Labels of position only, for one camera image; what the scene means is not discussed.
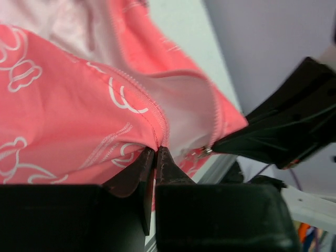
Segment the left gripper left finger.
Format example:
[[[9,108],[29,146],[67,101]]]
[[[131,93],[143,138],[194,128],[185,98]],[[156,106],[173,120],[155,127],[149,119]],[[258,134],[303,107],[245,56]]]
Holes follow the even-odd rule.
[[[154,156],[102,185],[2,185],[1,251],[144,251]]]

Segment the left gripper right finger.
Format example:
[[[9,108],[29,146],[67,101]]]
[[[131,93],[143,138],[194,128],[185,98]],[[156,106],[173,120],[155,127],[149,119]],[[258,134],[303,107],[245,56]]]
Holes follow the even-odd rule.
[[[285,184],[258,176],[250,183],[196,184],[166,147],[157,153],[158,251],[300,251],[282,197]]]

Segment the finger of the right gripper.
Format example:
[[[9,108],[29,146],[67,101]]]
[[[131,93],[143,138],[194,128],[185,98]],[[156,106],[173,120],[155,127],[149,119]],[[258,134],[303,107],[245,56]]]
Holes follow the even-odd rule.
[[[287,169],[335,142],[335,71],[307,57],[246,117],[248,126],[216,141],[216,153]]]

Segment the pink hooded kids jacket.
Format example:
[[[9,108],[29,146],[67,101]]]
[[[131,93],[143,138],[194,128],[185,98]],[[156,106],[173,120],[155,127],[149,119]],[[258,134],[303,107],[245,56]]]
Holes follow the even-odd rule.
[[[246,125],[144,1],[1,1],[2,184],[101,184],[160,146],[193,175]]]

